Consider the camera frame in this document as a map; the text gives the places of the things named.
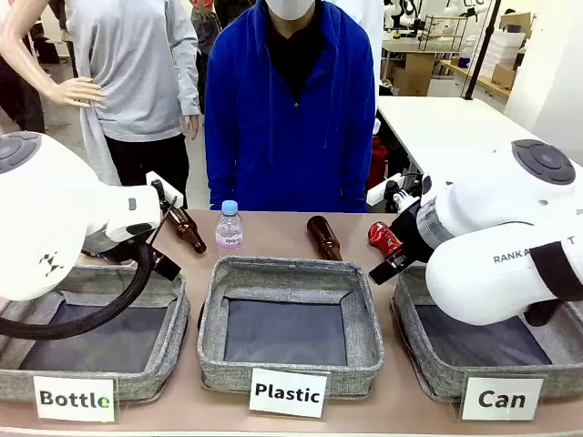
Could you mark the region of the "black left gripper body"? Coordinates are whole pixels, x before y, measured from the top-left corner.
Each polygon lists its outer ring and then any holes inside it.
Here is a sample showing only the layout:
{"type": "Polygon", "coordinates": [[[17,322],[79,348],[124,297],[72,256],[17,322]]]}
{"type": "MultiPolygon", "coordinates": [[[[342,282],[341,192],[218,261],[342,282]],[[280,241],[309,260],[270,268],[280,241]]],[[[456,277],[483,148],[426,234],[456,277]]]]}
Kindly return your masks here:
{"type": "Polygon", "coordinates": [[[105,234],[92,234],[85,239],[81,251],[117,264],[129,260],[140,266],[151,267],[153,264],[152,249],[148,247],[147,239],[140,236],[116,242],[105,234]]]}

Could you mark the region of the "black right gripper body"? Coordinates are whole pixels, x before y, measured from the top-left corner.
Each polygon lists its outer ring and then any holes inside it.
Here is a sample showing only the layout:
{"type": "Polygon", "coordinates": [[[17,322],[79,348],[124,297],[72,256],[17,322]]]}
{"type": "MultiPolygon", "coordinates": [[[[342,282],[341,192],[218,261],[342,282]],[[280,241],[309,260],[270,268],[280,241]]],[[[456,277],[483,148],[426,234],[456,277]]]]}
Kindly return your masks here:
{"type": "Polygon", "coordinates": [[[426,264],[434,250],[424,241],[416,224],[420,201],[415,201],[393,220],[389,229],[401,242],[401,246],[389,258],[393,273],[401,273],[411,264],[419,261],[426,264]]]}

